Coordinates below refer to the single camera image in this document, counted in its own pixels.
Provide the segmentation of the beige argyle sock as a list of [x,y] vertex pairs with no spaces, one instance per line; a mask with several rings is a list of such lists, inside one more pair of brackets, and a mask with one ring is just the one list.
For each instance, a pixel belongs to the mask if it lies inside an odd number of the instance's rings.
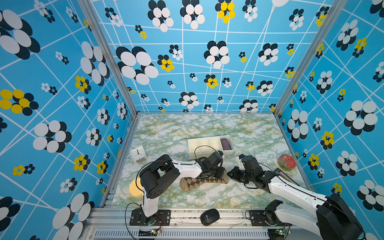
[[215,177],[209,177],[204,179],[182,178],[180,180],[180,188],[181,190],[187,192],[196,189],[204,184],[227,184],[228,182],[229,180],[227,175],[222,176],[221,179],[217,179]]

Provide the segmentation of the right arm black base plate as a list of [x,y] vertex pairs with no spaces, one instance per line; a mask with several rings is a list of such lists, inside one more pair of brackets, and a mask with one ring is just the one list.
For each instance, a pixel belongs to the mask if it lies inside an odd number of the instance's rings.
[[292,226],[292,224],[283,223],[278,219],[271,220],[266,215],[265,210],[247,210],[245,217],[249,220],[253,227],[277,227],[277,228],[287,228]]

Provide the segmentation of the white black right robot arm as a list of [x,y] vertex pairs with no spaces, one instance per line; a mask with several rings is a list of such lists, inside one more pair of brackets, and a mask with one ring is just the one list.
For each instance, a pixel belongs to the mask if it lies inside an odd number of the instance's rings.
[[346,202],[337,194],[329,197],[304,189],[270,169],[263,170],[253,156],[240,155],[243,168],[234,167],[228,176],[239,183],[253,183],[257,190],[280,196],[296,206],[274,200],[265,207],[271,226],[291,224],[324,240],[363,240],[366,233]]

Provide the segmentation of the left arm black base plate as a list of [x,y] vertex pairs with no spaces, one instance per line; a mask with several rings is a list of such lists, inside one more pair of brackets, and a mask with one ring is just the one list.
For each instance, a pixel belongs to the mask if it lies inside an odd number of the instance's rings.
[[158,210],[154,215],[146,217],[142,208],[134,209],[128,220],[130,221],[130,226],[169,226],[171,211]]

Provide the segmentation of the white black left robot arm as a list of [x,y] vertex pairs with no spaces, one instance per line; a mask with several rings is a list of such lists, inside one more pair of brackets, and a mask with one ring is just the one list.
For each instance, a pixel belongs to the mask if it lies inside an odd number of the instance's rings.
[[159,211],[159,197],[177,180],[182,178],[221,179],[225,170],[223,161],[224,153],[217,151],[207,158],[201,157],[193,162],[174,161],[169,155],[162,155],[148,163],[138,173],[143,192],[141,210],[144,216],[156,217]]

